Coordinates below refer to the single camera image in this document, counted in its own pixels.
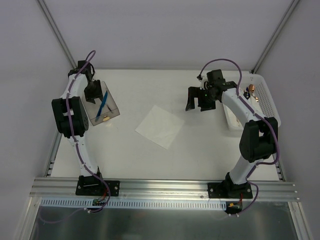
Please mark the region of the white paper napkin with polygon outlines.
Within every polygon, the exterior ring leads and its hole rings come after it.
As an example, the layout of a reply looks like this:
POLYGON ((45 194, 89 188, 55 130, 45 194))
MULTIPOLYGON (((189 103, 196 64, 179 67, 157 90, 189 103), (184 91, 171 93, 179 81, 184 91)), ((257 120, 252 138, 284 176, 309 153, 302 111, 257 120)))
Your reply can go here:
POLYGON ((185 121, 154 105, 135 132, 168 150, 185 121))

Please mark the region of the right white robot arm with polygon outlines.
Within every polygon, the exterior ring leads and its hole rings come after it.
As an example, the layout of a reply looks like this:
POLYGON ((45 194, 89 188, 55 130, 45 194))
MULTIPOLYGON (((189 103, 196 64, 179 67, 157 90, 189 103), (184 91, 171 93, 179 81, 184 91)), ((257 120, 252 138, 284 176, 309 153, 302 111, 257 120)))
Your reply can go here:
POLYGON ((227 106, 243 127, 239 142, 240 157, 235 167, 216 186, 208 186, 210 198, 251 199, 252 189, 248 181, 255 169, 279 150, 278 121, 266 117, 240 94, 234 81, 226 81, 222 71, 212 70, 206 77, 198 76, 199 87, 190 86, 187 94, 186 111, 199 107, 210 111, 216 102, 227 106))

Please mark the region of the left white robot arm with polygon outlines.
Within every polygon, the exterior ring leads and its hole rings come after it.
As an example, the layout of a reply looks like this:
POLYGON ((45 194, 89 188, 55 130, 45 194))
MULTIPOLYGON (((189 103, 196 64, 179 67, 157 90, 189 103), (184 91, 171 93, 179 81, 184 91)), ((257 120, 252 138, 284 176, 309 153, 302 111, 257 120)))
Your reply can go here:
POLYGON ((82 97, 91 104, 95 104, 96 99, 103 99, 101 82, 94 80, 94 75, 93 65, 88 60, 79 60, 77 68, 68 73, 68 86, 62 96, 51 101, 57 130, 70 142, 79 164, 80 175, 75 191, 77 196, 99 196, 106 193, 100 169, 89 156, 86 146, 90 120, 82 97))

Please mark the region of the rolled napkin with black spoon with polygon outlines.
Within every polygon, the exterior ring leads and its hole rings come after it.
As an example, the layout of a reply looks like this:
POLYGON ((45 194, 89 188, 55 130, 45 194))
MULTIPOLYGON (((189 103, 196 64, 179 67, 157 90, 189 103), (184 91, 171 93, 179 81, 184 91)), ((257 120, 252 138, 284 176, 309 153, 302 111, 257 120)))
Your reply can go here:
POLYGON ((251 98, 251 95, 250 95, 250 93, 248 91, 245 91, 243 93, 243 96, 245 97, 246 100, 249 100, 251 98))

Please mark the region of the smoky transparent plastic container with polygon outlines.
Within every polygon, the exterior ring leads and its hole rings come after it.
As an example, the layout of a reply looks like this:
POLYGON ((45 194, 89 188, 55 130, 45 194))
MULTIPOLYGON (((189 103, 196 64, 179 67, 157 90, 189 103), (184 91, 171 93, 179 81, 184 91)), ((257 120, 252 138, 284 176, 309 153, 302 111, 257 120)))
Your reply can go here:
POLYGON ((100 81, 102 98, 94 99, 95 103, 87 102, 85 96, 81 98, 87 117, 92 126, 106 123, 120 115, 119 108, 104 81, 100 81))

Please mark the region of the copper spoon in basket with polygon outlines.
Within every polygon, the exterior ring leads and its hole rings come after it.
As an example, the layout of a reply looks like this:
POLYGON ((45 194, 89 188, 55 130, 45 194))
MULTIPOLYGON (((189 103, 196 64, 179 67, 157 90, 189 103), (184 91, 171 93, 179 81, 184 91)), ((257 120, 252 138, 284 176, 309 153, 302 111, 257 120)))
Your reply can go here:
POLYGON ((251 97, 253 97, 255 99, 256 102, 259 102, 259 98, 255 95, 255 86, 253 84, 250 84, 248 87, 247 87, 247 90, 250 94, 251 97))

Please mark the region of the white perforated plastic basket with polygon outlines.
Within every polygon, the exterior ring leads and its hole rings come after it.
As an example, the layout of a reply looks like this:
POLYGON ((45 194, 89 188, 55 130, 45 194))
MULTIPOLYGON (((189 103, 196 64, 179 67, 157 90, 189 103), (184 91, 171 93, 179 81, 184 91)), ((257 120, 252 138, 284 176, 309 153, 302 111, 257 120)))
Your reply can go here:
MULTIPOLYGON (((244 91, 249 89, 250 85, 254 86, 254 91, 253 93, 249 93, 250 99, 247 101, 267 118, 274 117, 278 122, 278 127, 280 127, 282 122, 264 78, 258 74, 244 73, 240 82, 239 93, 243 95, 244 91)), ((223 109, 228 129, 230 131, 241 132, 243 126, 229 106, 223 103, 223 109)))

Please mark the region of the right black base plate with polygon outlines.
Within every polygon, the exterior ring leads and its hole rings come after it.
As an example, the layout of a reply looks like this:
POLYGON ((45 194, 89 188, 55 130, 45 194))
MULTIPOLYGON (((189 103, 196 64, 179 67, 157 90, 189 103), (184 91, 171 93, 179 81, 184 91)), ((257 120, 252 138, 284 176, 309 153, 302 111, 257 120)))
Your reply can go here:
POLYGON ((253 193, 249 183, 228 184, 222 182, 208 182, 207 192, 210 199, 252 199, 253 193))

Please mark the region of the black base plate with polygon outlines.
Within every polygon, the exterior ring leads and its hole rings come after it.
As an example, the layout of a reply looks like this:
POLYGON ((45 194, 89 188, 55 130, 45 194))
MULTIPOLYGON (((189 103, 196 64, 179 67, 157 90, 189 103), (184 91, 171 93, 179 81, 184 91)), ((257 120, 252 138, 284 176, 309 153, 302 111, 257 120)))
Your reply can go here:
POLYGON ((210 199, 252 199, 253 193, 249 183, 228 184, 222 182, 208 182, 207 192, 210 199))
POLYGON ((94 176, 79 176, 75 190, 76 196, 94 196, 100 197, 106 194, 107 197, 118 197, 120 190, 120 181, 105 180, 110 190, 99 179, 94 176))

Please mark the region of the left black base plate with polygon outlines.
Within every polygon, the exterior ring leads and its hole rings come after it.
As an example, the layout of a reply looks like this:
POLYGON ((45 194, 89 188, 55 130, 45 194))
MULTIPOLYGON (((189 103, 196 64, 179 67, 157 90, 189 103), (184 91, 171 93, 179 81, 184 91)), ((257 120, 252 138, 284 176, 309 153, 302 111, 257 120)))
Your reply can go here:
POLYGON ((100 197, 106 194, 107 197, 118 197, 120 190, 120 181, 105 180, 110 190, 99 179, 94 176, 79 176, 75 190, 76 196, 94 196, 100 197))

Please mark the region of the aluminium mounting rail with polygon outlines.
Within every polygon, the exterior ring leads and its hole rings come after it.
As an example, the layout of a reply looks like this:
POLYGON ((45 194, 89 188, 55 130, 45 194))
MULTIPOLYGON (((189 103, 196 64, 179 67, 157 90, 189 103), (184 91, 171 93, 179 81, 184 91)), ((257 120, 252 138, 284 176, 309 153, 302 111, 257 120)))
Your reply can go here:
MULTIPOLYGON (((119 179, 120 199, 142 200, 208 200, 207 180, 119 179)), ((75 197, 75 177, 37 177, 30 197, 75 197)), ((257 201, 299 202, 296 185, 288 181, 254 181, 258 186, 257 201)))

